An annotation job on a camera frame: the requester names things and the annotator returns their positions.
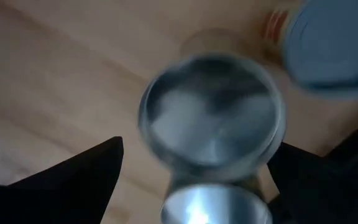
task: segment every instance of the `black fabric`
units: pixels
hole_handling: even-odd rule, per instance
[[[296,223],[358,223],[358,172],[285,143],[268,167]]]
[[[121,137],[8,186],[0,223],[100,223],[121,170]]]
[[[343,140],[324,158],[340,165],[343,169],[342,172],[358,171],[358,129]],[[282,203],[280,196],[273,199],[268,206],[272,212],[275,224],[284,224],[292,220],[290,212]]]

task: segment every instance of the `wood grain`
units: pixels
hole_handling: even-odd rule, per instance
[[[236,32],[259,59],[256,30],[278,1],[0,1],[0,184],[123,136],[123,168],[103,223],[158,223],[169,173],[137,132],[147,82],[203,29]],[[263,63],[287,104],[287,143],[324,155],[358,127],[358,98],[313,96]],[[271,200],[278,191],[269,170],[259,176]]]

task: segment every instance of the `metal cap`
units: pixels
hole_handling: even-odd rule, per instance
[[[235,180],[273,156],[283,139],[285,109],[261,66],[208,54],[171,66],[149,84],[139,129],[173,172]]]
[[[266,204],[254,194],[228,185],[199,184],[167,197],[163,224],[271,224]]]

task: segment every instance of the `wooden surface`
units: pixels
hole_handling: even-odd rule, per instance
[[[123,136],[123,168],[103,223],[158,223],[169,173],[137,132],[147,82],[189,36],[211,27],[236,31],[259,57],[256,30],[277,1],[0,2],[0,184]],[[287,143],[324,155],[358,127],[358,99],[309,95],[265,66],[288,106]],[[260,181],[267,200],[278,194],[266,167]]]

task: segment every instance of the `metal lid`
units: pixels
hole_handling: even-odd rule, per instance
[[[139,129],[173,172],[236,180],[273,156],[284,135],[285,107],[262,67],[208,54],[172,65],[150,83]]]
[[[164,201],[163,224],[271,224],[266,204],[256,195],[219,184],[191,185]]]
[[[358,95],[358,1],[313,0],[288,26],[284,63],[303,88]]]

